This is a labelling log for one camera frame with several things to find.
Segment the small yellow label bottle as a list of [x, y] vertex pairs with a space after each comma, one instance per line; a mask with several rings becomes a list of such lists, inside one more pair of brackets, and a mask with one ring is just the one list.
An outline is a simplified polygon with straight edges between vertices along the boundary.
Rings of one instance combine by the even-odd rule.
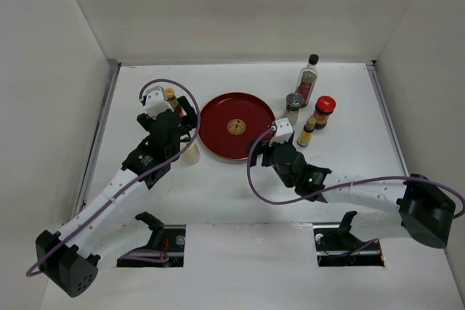
[[314, 117], [308, 118], [296, 143], [300, 147], [307, 147], [310, 144], [313, 131], [315, 130], [316, 120]]

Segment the yellow cap shaker jar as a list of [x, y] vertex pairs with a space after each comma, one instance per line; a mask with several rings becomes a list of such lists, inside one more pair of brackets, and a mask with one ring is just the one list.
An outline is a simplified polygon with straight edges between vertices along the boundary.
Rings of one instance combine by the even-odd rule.
[[182, 160], [189, 165], [195, 165], [200, 160], [200, 151], [195, 142], [193, 142], [189, 147], [185, 146], [186, 150], [182, 155]]

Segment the chili sauce bottle green label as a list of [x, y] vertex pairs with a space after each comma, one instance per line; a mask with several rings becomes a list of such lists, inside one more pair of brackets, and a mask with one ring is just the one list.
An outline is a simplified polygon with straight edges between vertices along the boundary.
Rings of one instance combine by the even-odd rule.
[[178, 102], [177, 96], [175, 94], [175, 91], [173, 88], [167, 88], [166, 89], [166, 98], [169, 102], [169, 104], [174, 108], [174, 110], [177, 112], [177, 114], [182, 117], [184, 115], [183, 109]]

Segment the grinder jar black cap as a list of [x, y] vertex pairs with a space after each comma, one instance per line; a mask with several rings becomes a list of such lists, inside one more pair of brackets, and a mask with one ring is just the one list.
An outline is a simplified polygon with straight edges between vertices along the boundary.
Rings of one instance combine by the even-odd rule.
[[286, 108], [284, 118], [287, 118], [289, 123], [294, 126], [299, 117], [299, 110], [303, 105], [303, 97], [299, 93], [290, 93], [286, 96]]

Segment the tall clear bottle black cap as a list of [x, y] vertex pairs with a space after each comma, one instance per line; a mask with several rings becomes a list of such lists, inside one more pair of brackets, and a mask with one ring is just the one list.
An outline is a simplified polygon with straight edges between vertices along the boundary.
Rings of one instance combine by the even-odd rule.
[[302, 96], [302, 107], [306, 107], [308, 105], [316, 80], [318, 79], [316, 66], [319, 59], [320, 58], [317, 54], [311, 54], [308, 58], [307, 65], [300, 71], [295, 92]]

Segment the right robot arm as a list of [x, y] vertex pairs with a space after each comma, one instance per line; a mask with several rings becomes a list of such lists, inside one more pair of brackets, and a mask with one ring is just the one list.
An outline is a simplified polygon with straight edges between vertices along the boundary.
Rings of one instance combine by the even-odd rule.
[[369, 208], [370, 213], [348, 211], [337, 230], [337, 240], [344, 248], [355, 248], [376, 238], [410, 237], [427, 247], [443, 249], [454, 218], [456, 204], [453, 190], [418, 174], [385, 176], [372, 179], [348, 177], [330, 185], [333, 174], [328, 168], [307, 163], [290, 142], [270, 143], [256, 140], [248, 147], [247, 166], [271, 167], [282, 183], [294, 190], [299, 201], [344, 203]]

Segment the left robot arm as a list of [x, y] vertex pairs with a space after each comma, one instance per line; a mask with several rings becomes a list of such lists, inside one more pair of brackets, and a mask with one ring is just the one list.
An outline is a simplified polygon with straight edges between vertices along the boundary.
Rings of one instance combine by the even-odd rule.
[[191, 130], [200, 127], [199, 107], [195, 98], [179, 98], [184, 116], [179, 116], [163, 100], [155, 103], [158, 111], [138, 116], [148, 136], [129, 153], [115, 177], [96, 198], [55, 233], [43, 231], [35, 241], [38, 261], [27, 271], [32, 277], [45, 274], [71, 298], [82, 294], [94, 281], [102, 256], [94, 252], [101, 238], [107, 234], [116, 219], [134, 209], [138, 199], [170, 169], [171, 164], [184, 153], [181, 137], [189, 143], [197, 137]]

